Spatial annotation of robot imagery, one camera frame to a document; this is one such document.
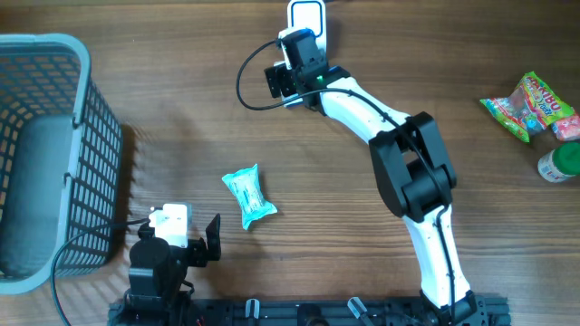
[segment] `wooden table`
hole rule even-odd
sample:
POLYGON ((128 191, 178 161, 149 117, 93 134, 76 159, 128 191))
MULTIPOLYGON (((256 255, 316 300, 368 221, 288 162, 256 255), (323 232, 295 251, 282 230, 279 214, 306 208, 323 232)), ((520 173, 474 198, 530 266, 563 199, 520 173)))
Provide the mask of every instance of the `wooden table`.
MULTIPOLYGON (((507 96, 536 71, 580 105, 579 12, 569 1, 327 6, 331 63, 393 108, 439 123, 459 175, 463 271, 474 291, 509 298, 514 325, 578 323, 580 183, 543 180, 537 160, 557 146, 551 132, 526 145, 478 99, 507 96)), ((367 146, 304 108, 253 112, 237 101, 239 65, 284 27, 285 1, 0 8, 2 33, 73 34, 89 48, 92 76, 124 124, 120 216, 191 202, 193 236, 221 213, 222 260, 189 270, 197 298, 416 295, 411 240, 378 195, 367 146), (280 213, 247 232, 221 177, 255 163, 280 213)), ((248 66, 248 102, 273 102, 262 71, 281 57, 271 49, 248 66)), ((136 240, 133 228, 98 273, 58 281, 73 325, 104 324, 128 288, 136 240)), ((0 298, 0 324, 59 325, 49 286, 0 298)))

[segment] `plastic basket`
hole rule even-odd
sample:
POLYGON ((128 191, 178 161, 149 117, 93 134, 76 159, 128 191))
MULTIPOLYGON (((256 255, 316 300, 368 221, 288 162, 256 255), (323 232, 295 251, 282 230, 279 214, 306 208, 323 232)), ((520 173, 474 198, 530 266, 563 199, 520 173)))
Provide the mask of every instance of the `plastic basket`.
MULTIPOLYGON (((41 285, 67 239, 113 220, 121 144, 79 40, 0 35, 0 294, 41 285)), ((110 250, 110 228, 86 235, 57 276, 90 273, 110 250)))

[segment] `bottle cap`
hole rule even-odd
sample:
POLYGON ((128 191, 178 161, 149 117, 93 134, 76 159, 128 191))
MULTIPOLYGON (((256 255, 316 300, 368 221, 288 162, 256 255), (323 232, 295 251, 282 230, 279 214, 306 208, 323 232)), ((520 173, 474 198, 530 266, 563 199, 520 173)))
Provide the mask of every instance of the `bottle cap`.
POLYGON ((554 151, 554 165, 562 173, 570 176, 580 175, 580 143, 569 142, 554 151))

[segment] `label on bottle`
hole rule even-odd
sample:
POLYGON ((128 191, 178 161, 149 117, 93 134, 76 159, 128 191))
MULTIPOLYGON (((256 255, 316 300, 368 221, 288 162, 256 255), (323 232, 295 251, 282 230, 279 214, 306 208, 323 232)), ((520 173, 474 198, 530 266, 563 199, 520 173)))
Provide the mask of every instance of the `label on bottle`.
POLYGON ((554 164, 552 157, 554 156, 554 151, 545 154, 539 162, 537 162, 537 170, 540 175, 550 181, 550 182, 562 182, 573 177, 562 173, 554 164))

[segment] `snack wrapper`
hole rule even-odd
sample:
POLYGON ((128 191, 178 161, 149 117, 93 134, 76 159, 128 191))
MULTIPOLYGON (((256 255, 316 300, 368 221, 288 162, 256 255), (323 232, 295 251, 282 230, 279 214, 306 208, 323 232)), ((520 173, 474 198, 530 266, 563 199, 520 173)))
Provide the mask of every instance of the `snack wrapper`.
POLYGON ((552 131, 562 141, 580 139, 580 116, 577 114, 552 124, 552 131))
POLYGON ((237 199, 242 209, 242 227, 247 230, 250 224, 266 215, 277 213, 276 207, 264 199, 257 173, 257 164, 243 168, 236 173, 221 178, 229 191, 237 199))
POLYGON ((508 98, 480 100, 493 117, 524 142, 552 123, 574 115, 534 72, 519 81, 508 98))

